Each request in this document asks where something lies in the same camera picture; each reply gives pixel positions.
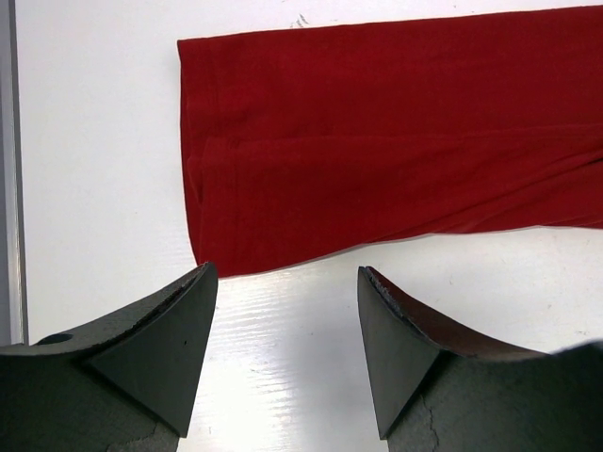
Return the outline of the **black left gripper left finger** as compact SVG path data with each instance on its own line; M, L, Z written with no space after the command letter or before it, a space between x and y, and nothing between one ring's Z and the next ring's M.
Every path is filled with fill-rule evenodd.
M5 451L174 451L188 434L218 275L159 291L38 343L1 349Z

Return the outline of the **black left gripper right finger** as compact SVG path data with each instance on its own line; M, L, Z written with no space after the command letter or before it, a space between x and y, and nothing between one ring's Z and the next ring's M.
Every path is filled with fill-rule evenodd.
M441 314L376 269L357 300L380 438L392 451L598 451L602 345L552 354Z

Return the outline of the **red t-shirt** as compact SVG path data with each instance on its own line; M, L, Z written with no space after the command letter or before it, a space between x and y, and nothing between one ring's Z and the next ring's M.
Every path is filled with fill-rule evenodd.
M180 40L195 260L602 225L602 9Z

